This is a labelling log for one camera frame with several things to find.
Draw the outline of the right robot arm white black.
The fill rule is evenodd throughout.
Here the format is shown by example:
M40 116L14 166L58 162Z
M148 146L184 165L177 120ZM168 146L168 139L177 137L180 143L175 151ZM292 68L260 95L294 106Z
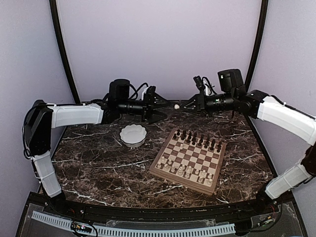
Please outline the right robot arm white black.
M232 111L257 119L261 136L271 155L283 155L274 159L280 163L290 158L289 168L266 183L253 201L252 210L263 214L271 201L282 194L306 184L316 177L316 118L306 114L275 95L260 90L247 91L239 69L218 72L220 93L215 93L205 77L193 78L198 93L181 110L200 116L219 111Z

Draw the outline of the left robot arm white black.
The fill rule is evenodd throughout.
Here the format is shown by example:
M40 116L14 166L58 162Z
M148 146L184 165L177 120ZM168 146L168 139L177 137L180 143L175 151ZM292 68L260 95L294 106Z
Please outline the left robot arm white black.
M142 122L153 124L167 118L161 108L170 101L156 93L155 86L146 86L141 98L128 79L116 79L109 84L109 92L102 99L78 104L55 104L36 100L25 115L22 126L23 155L32 162L35 177L43 191L52 198L50 207L59 215L66 215L70 205L63 200L64 192L52 163L55 150L51 147L51 132L81 124L110 124L123 115L140 116Z

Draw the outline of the wooden chessboard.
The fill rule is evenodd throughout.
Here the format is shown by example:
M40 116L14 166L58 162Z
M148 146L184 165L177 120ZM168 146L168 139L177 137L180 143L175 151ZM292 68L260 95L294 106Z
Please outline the wooden chessboard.
M220 174L223 163L226 143L218 139L212 139L209 135L200 134L192 131L184 131L181 129L172 129L165 143L161 147L155 160L149 168L152 175L168 180L170 182L181 184L195 191L212 195ZM164 171L165 164L169 165L168 171ZM175 173L172 173L171 167L175 166ZM183 175L178 175L178 169L183 166ZM187 169L191 170L190 178L185 178ZM195 174L195 170L199 169L199 174ZM198 179L203 170L206 170L205 182L201 184ZM212 185L208 186L206 181L209 174L213 174Z

